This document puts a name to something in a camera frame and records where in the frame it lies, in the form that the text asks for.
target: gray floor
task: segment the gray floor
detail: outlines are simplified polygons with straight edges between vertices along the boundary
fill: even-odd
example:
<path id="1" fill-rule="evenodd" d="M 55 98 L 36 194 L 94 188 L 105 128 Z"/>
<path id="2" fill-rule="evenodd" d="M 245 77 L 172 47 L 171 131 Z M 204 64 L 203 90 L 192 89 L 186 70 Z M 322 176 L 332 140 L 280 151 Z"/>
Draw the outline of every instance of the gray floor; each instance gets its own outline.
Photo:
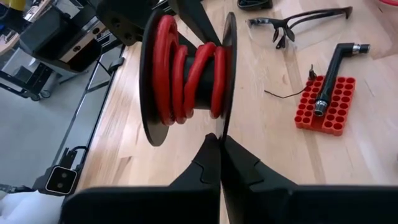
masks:
<path id="1" fill-rule="evenodd" d="M 101 60 L 105 67 L 118 58 L 119 53 L 120 49 L 114 49 L 105 54 Z M 60 85 L 49 99 L 40 102 L 0 89 L 0 183 L 32 186 L 52 165 L 93 67 L 90 72 Z M 106 80 L 109 75 L 98 67 L 91 86 Z M 65 147 L 87 144 L 106 88 L 86 95 Z"/>

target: wooden workbench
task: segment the wooden workbench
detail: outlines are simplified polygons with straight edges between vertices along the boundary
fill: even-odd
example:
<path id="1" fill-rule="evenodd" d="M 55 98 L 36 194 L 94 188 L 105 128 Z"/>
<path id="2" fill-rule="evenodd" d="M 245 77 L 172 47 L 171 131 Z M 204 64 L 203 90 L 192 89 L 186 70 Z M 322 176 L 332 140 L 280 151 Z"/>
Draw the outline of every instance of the wooden workbench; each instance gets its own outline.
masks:
<path id="1" fill-rule="evenodd" d="M 245 20 L 288 17 L 303 11 L 353 6 L 340 33 L 305 49 L 256 47 Z M 207 0 L 204 6 L 219 37 L 229 11 L 238 22 L 238 64 L 229 135 L 265 164 L 299 184 L 398 184 L 398 9 L 373 0 L 279 0 L 272 11 L 243 12 L 236 0 Z M 179 31 L 199 41 L 179 22 Z M 312 32 L 323 32 L 317 27 Z M 264 38 L 271 42 L 271 37 Z M 344 59 L 340 76 L 357 79 L 342 136 L 297 129 L 300 91 L 314 64 L 325 74 L 339 42 L 371 44 L 368 55 Z M 171 127 L 161 147 L 146 139 L 139 106 L 141 44 L 126 48 L 90 148 L 79 189 L 104 185 L 168 185 L 190 163 L 205 134 L 215 130 L 207 111 Z"/>
<path id="2" fill-rule="evenodd" d="M 51 0 L 43 0 L 39 6 L 32 7 L 26 14 L 25 19 L 28 21 L 35 21 L 43 12 L 45 7 L 51 2 Z M 9 42 L 6 43 L 5 38 L 0 39 L 0 55 L 3 55 L 10 50 L 16 43 L 18 43 L 19 34 L 15 34 Z"/>

